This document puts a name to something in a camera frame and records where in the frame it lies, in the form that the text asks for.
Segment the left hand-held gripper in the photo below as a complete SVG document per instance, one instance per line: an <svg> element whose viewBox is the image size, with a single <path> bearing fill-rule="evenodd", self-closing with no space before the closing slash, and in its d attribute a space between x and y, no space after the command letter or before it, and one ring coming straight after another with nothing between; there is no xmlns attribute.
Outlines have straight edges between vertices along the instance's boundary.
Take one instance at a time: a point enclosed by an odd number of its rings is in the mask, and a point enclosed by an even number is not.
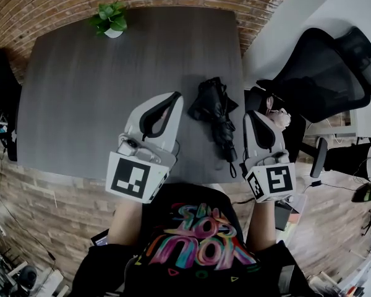
<svg viewBox="0 0 371 297"><path fill-rule="evenodd" d="M105 190L143 204L152 202L177 162L172 151L184 105L179 92L157 95L131 112L119 146L109 154Z"/></svg>

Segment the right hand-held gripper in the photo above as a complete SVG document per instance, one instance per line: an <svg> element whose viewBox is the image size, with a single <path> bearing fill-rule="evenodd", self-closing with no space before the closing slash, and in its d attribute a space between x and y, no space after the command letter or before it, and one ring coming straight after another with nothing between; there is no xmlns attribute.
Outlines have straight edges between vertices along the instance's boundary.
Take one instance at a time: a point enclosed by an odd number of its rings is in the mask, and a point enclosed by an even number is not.
<svg viewBox="0 0 371 297"><path fill-rule="evenodd" d="M263 114L249 110L243 118L246 160L242 177L257 203L283 200L296 188L295 164L289 161L282 131ZM260 149L274 153L259 161Z"/></svg>

